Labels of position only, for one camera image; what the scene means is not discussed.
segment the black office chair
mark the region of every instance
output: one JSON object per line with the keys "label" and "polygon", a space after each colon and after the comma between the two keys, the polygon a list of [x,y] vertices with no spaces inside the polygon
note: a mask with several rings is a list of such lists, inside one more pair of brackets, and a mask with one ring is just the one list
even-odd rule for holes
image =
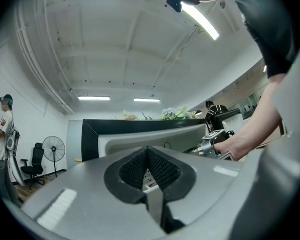
{"label": "black office chair", "polygon": [[42,174],[43,172],[43,167],[42,167],[42,158],[44,154],[44,149],[42,148],[42,143],[36,143],[35,147],[33,148],[33,156],[32,156],[32,166],[28,166],[27,161],[28,159],[21,159],[21,161],[25,162],[25,166],[21,167],[21,170],[25,174],[29,174],[31,179],[33,179],[31,186],[35,183],[44,185],[45,181],[42,180],[43,183],[41,183],[38,179],[38,175]]}

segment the man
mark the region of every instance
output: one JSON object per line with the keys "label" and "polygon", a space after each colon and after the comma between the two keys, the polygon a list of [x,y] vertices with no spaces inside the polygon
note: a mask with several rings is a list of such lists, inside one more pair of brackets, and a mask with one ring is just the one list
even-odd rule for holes
{"label": "man", "polygon": [[210,100],[205,102],[205,107],[209,110],[208,113],[206,113],[205,120],[208,123],[210,130],[212,131],[212,125],[211,125],[211,120],[210,116],[214,116],[218,113],[223,113],[229,111],[225,106],[223,105],[214,105],[214,103]]}
{"label": "man", "polygon": [[[201,1],[179,0],[189,5]],[[297,51],[300,38],[292,19],[280,0],[235,0],[242,12],[247,30],[258,44],[267,65],[268,86],[255,112],[245,126],[234,136],[215,145],[221,152],[230,151],[235,160],[261,144],[281,122],[271,96],[280,86]]]}
{"label": "man", "polygon": [[16,191],[10,179],[8,153],[6,150],[7,136],[14,126],[12,96],[6,94],[4,97],[1,97],[0,104],[1,110],[4,111],[4,115],[0,121],[0,195],[2,198],[13,201],[16,205],[21,207],[21,203],[18,201]]}

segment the ceiling light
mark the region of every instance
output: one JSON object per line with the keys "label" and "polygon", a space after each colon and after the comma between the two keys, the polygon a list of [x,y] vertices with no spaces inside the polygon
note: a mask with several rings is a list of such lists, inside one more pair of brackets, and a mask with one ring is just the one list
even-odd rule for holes
{"label": "ceiling light", "polygon": [[159,99],[153,99],[153,98],[134,98],[133,100],[134,102],[159,102],[160,100]]}
{"label": "ceiling light", "polygon": [[109,96],[79,96],[81,101],[108,101],[110,100]]}
{"label": "ceiling light", "polygon": [[197,8],[192,5],[187,5],[184,2],[181,2],[181,4],[182,10],[189,14],[192,18],[194,18],[202,27],[204,27],[204,29],[209,33],[213,40],[216,40],[219,37],[218,32],[215,30],[212,24],[202,13],[199,12]]}

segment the pedestal fan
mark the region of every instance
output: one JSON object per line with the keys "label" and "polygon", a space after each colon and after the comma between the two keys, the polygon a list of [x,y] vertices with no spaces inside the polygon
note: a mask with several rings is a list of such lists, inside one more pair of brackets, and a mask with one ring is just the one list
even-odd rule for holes
{"label": "pedestal fan", "polygon": [[65,154],[63,141],[56,136],[49,136],[43,141],[42,148],[44,149],[44,156],[54,162],[55,177],[57,177],[55,163],[61,160]]}

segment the wooden floor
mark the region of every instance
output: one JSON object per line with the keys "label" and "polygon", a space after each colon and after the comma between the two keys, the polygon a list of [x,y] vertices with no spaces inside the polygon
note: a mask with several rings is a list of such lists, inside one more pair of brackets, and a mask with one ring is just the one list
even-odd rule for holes
{"label": "wooden floor", "polygon": [[[52,180],[55,179],[55,175],[52,174],[50,176],[45,176],[44,177],[44,181],[45,181],[45,184],[48,184],[49,182],[51,182]],[[30,189],[30,185],[32,184],[32,182],[26,182],[25,183],[25,186],[21,186],[21,185],[16,185],[14,186],[15,187],[15,190],[19,196],[19,198],[25,202],[27,199],[29,199],[36,191],[38,191],[39,189],[43,188],[44,186],[41,185],[41,184],[38,184],[38,183],[35,183],[31,186],[31,189]]]}

